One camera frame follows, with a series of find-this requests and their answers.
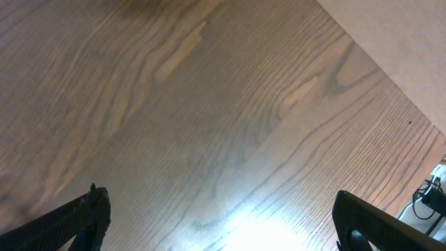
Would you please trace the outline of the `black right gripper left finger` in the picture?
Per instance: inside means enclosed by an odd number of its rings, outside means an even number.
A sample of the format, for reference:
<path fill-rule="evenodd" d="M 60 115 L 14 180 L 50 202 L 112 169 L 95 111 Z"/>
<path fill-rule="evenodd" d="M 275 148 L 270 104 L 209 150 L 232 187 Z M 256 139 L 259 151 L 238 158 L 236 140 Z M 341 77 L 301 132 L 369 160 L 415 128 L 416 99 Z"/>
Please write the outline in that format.
<path fill-rule="evenodd" d="M 111 222 L 106 188 L 90 191 L 35 220 L 1 235 L 1 249 L 58 250 L 71 241 L 70 250 L 99 251 Z"/>

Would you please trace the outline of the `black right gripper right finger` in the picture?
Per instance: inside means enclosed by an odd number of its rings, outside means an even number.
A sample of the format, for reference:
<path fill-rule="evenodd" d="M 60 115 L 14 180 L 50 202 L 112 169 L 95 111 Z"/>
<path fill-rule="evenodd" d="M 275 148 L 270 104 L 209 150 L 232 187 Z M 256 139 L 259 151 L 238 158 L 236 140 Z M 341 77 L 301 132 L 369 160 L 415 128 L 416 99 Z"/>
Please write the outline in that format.
<path fill-rule="evenodd" d="M 445 251 L 445 244 L 413 229 L 348 191 L 337 193 L 332 208 L 340 251 Z"/>

